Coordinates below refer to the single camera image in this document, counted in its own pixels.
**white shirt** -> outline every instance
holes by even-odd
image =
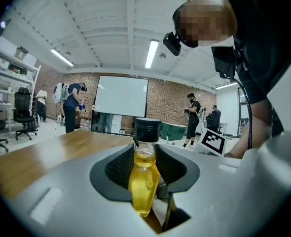
[[[36,97],[46,97],[47,98],[47,92],[41,89],[38,92],[38,94],[37,94]],[[41,103],[43,103],[44,105],[46,104],[44,98],[38,98],[38,101],[41,102]]]

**white ceiling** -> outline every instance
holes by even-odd
[[[72,70],[54,64],[64,73],[124,73],[213,91],[211,87],[227,82],[215,73],[210,47],[191,49],[182,45],[180,56],[174,56],[162,43],[164,35],[174,30],[173,12],[184,2],[15,0],[6,14],[48,50],[48,56],[52,56],[50,49],[56,48],[75,64]],[[151,69],[145,69],[151,39],[160,44]],[[232,39],[220,45],[232,45]],[[159,57],[161,53],[166,54],[165,59]]]

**whiteboard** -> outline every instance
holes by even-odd
[[[100,76],[95,111],[144,117],[147,85],[147,79]]]
[[[241,105],[241,119],[248,119],[249,112],[247,105]]]

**wooden tabletop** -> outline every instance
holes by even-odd
[[[57,165],[116,146],[133,138],[78,130],[0,156],[0,195],[13,198]],[[158,234],[161,225],[151,210],[145,221]]]

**black bottle cap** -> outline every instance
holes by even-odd
[[[161,120],[136,118],[135,140],[157,142],[159,140]]]

